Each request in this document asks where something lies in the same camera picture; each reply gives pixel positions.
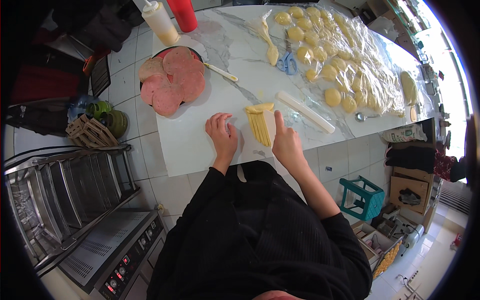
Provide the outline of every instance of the blue scissors handle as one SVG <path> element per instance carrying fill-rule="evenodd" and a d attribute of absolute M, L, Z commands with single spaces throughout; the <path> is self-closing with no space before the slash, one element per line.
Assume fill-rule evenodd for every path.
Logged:
<path fill-rule="evenodd" d="M 295 75 L 298 71 L 297 62 L 293 56 L 293 53 L 286 52 L 285 55 L 277 60 L 276 67 L 284 71 L 287 75 Z"/>

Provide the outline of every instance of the stainless steel rack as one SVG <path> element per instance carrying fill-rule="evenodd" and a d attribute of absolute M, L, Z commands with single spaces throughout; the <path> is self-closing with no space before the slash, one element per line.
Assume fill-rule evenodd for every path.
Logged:
<path fill-rule="evenodd" d="M 12 213 L 36 271 L 60 261 L 98 222 L 139 193 L 129 149 L 128 144 L 83 148 L 6 167 Z"/>

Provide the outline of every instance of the white squeeze bottle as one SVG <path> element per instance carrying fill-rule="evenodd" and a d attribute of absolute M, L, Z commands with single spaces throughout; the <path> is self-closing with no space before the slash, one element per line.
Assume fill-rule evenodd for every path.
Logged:
<path fill-rule="evenodd" d="M 180 39 L 163 3 L 145 0 L 142 17 L 165 46 L 172 46 Z"/>

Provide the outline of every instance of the hand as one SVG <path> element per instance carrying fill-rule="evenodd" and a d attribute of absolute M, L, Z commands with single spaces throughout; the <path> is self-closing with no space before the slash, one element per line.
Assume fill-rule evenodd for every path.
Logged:
<path fill-rule="evenodd" d="M 225 120 L 230 118 L 232 114 L 219 112 L 213 115 L 205 123 L 205 132 L 212 138 L 216 151 L 216 159 L 213 167 L 218 171 L 226 174 L 228 166 L 232 162 L 233 155 L 237 151 L 237 130 L 228 123 L 228 130 L 225 129 Z"/>
<path fill-rule="evenodd" d="M 310 169 L 303 156 L 301 140 L 298 132 L 291 127 L 285 127 L 282 113 L 275 111 L 276 134 L 272 152 L 287 171 L 296 177 L 299 172 Z"/>

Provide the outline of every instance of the scissors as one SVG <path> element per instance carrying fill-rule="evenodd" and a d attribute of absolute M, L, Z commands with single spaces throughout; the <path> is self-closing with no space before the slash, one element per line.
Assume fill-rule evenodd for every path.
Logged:
<path fill-rule="evenodd" d="M 293 56 L 293 53 L 292 53 L 292 45 L 287 40 L 287 38 L 288 38 L 288 34 L 287 34 L 287 31 L 285 30 L 285 43 L 287 45 L 287 51 L 282 58 L 277 60 L 276 67 L 279 70 L 284 71 L 287 75 L 295 75 L 298 71 L 297 62 L 295 61 L 295 57 Z"/>

